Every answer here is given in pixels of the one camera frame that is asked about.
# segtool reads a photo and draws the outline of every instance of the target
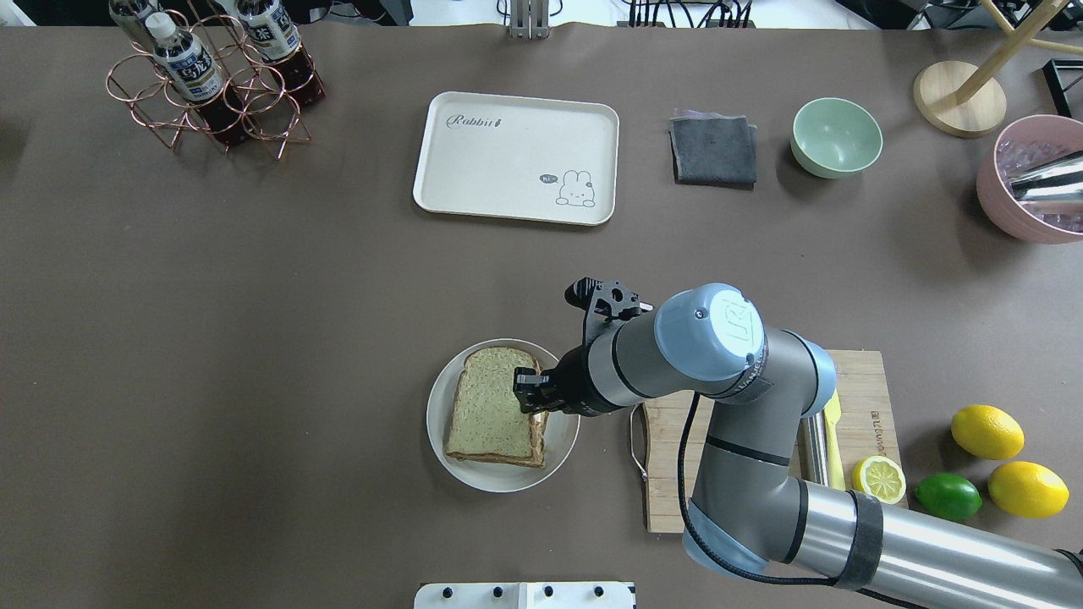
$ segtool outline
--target mint green bowl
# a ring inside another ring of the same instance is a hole
[[[865,108],[840,98],[820,98],[797,111],[790,150],[809,173],[846,178],[879,158],[884,134]]]

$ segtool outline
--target blue joint cap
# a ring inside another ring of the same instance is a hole
[[[796,333],[791,332],[790,334],[797,337],[797,339],[805,345],[805,348],[809,350],[809,354],[812,355],[812,363],[815,365],[815,398],[812,400],[812,405],[809,406],[807,411],[801,413],[801,418],[808,418],[822,411],[823,407],[827,405],[831,397],[835,393],[835,388],[838,385],[838,376],[835,372],[835,360],[831,359],[831,355],[824,351],[823,347],[820,347],[815,342],[805,340]]]
[[[767,560],[741,545],[741,542],[734,540],[721,527],[715,524],[714,520],[707,518],[707,515],[701,511],[694,502],[688,503],[688,519],[692,522],[692,527],[695,528],[695,532],[700,534],[700,539],[703,540],[704,545],[719,558],[745,571],[751,571],[759,575],[764,574],[767,569]],[[730,575],[731,578],[740,576],[727,571],[712,560],[706,553],[700,549],[700,546],[696,545],[695,540],[692,539],[692,535],[688,534],[687,530],[683,535],[683,544],[684,552],[700,565],[723,575]]]
[[[714,383],[733,378],[756,362],[764,351],[764,322],[739,289],[710,283],[658,308],[654,340],[678,372]]]

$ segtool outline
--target plate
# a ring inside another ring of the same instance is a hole
[[[522,349],[542,365],[543,370],[557,365],[557,358],[545,349],[514,338],[496,338],[479,342],[464,349],[452,358],[451,362],[432,384],[429,393],[429,407],[426,413],[426,427],[429,430],[429,443],[436,458],[452,476],[467,484],[491,493],[513,493],[530,489],[553,475],[564,464],[572,452],[575,438],[579,435],[579,417],[565,413],[549,413],[549,422],[545,429],[545,467],[521,467],[503,463],[479,463],[475,461],[459,461],[444,454],[444,441],[452,426],[452,410],[455,406],[455,389],[459,385],[459,375],[469,357],[474,351],[486,347],[512,347]]]
[[[447,91],[414,179],[425,210],[601,224],[613,216],[619,118],[604,105]]]

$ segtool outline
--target yellow knife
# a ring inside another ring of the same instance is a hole
[[[840,491],[846,490],[846,472],[843,471],[843,457],[838,452],[838,435],[835,429],[838,419],[843,418],[843,406],[838,402],[838,391],[827,400],[823,407],[824,448],[827,453],[827,485]]]

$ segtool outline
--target dark liquid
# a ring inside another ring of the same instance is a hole
[[[229,105],[225,103],[226,99],[229,99]],[[244,107],[244,103],[233,87],[227,87],[221,95],[197,106],[196,112],[207,121],[207,127],[210,128],[211,135],[216,140],[227,146],[233,146],[248,139],[240,115],[233,109],[239,107]]]
[[[289,92],[291,98],[297,100],[298,104],[306,106],[326,96],[324,83],[319,80],[319,75],[316,74],[315,67],[309,60],[309,54],[304,52],[304,49],[298,49],[292,57],[272,65],[282,73],[282,78],[285,82],[279,82],[279,85],[286,88],[286,91]]]

